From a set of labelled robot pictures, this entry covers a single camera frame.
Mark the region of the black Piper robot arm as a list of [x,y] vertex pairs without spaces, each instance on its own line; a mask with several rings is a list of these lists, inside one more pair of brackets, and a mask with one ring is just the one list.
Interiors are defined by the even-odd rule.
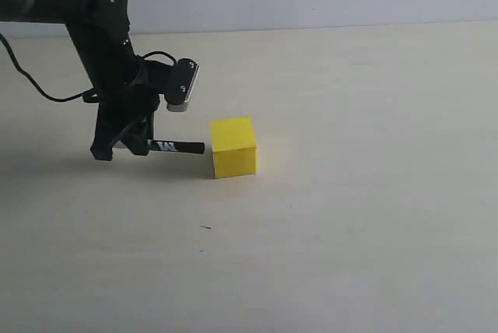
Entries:
[[149,154],[146,131],[160,99],[132,47],[128,0],[1,0],[1,20],[66,27],[93,85],[79,99],[98,106],[95,159],[112,160],[118,142],[136,156]]

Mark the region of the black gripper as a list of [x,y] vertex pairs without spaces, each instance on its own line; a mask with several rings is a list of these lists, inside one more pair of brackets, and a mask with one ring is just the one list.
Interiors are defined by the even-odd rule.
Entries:
[[90,152],[99,161],[111,161],[111,143],[124,130],[124,145],[136,156],[149,154],[149,140],[154,135],[154,114],[160,104],[159,94],[149,84],[146,61],[138,59],[138,71],[124,84],[94,88],[91,102],[98,104],[96,128]]

